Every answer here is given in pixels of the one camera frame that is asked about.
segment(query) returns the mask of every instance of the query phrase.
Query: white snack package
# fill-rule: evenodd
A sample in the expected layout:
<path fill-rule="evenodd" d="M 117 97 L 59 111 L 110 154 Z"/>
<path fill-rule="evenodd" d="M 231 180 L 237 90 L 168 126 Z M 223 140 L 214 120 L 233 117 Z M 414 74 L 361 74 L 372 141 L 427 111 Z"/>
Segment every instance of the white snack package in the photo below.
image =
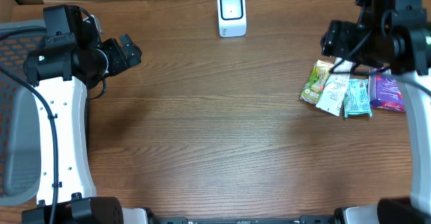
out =
<path fill-rule="evenodd" d="M 341 58 L 337 58 L 337 60 L 335 60 L 335 65 L 337 65 L 341 60 Z M 352 62 L 344 61 L 334 71 L 346 72 L 350 71 L 352 67 Z M 349 78 L 350 74 L 330 75 L 316 107 L 339 116 L 339 112 L 343 106 L 344 95 L 349 87 Z"/>

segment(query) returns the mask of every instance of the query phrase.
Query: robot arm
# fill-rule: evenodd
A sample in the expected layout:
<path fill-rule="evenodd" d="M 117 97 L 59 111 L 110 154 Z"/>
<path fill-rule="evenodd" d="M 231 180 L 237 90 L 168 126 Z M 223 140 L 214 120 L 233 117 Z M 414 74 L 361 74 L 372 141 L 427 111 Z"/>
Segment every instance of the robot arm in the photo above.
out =
<path fill-rule="evenodd" d="M 387 66 L 400 76 L 409 124 L 413 180 L 410 198 L 336 210 L 345 223 L 415 223 L 431 216 L 431 31 L 422 0 L 356 0 L 357 24 L 332 21 L 321 40 L 322 54 L 370 67 Z M 357 47 L 365 40 L 363 46 Z"/>
<path fill-rule="evenodd" d="M 81 13 L 87 18 L 82 20 Z M 59 5 L 44 9 L 47 37 L 43 48 L 29 52 L 24 72 L 30 85 L 47 101 L 57 127 L 59 191 L 56 223 L 146 224 L 142 209 L 122 209 L 115 197 L 96 197 L 88 167 L 84 110 L 88 89 L 138 65 L 141 50 L 128 35 L 123 47 L 99 37 L 96 18 L 82 8 Z M 35 96 L 40 125 L 41 175 L 38 208 L 24 211 L 22 223 L 46 223 L 53 204 L 54 155 L 50 121 Z"/>

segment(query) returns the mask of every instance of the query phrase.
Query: teal snack package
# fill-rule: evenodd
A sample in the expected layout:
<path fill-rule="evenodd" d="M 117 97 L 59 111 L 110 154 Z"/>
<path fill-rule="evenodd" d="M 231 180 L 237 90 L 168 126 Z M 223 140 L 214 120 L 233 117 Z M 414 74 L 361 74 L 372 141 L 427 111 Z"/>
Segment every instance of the teal snack package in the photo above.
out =
<path fill-rule="evenodd" d="M 350 79 L 344 97 L 344 117 L 369 114 L 372 116 L 370 96 L 367 90 L 368 79 Z"/>

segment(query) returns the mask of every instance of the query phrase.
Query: green snack package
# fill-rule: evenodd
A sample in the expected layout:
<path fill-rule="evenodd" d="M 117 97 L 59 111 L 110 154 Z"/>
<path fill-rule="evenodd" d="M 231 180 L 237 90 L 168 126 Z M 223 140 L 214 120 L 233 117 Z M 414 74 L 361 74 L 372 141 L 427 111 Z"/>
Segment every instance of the green snack package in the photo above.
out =
<path fill-rule="evenodd" d="M 318 60 L 310 74 L 310 79 L 301 92 L 300 99 L 311 104 L 317 104 L 322 95 L 325 82 L 329 77 L 329 70 L 334 64 Z"/>
<path fill-rule="evenodd" d="M 372 116 L 370 96 L 367 90 L 368 79 L 350 79 L 344 97 L 344 117 L 369 114 Z"/>

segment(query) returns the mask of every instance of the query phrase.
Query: black clamp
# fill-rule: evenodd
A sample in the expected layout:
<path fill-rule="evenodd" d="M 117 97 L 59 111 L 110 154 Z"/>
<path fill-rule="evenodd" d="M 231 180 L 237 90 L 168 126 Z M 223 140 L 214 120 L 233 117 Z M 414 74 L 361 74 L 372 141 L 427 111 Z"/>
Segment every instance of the black clamp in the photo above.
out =
<path fill-rule="evenodd" d="M 44 207 L 45 206 L 45 200 L 39 200 L 37 207 Z"/>
<path fill-rule="evenodd" d="M 381 224 L 431 223 L 431 216 L 414 208 L 409 197 L 381 199 L 377 205 L 377 217 Z"/>
<path fill-rule="evenodd" d="M 61 182 L 59 182 L 58 184 L 53 184 L 52 187 L 53 188 L 61 188 L 61 187 L 63 187 L 63 185 Z"/>
<path fill-rule="evenodd" d="M 50 115 L 48 115 L 48 119 L 49 120 L 54 120 L 54 119 L 57 119 L 59 116 L 57 115 L 57 113 L 55 113 L 54 115 L 52 115 L 52 116 L 50 116 Z"/>
<path fill-rule="evenodd" d="M 82 194 L 79 192 L 73 193 L 72 194 L 72 200 L 81 200 L 82 199 Z"/>

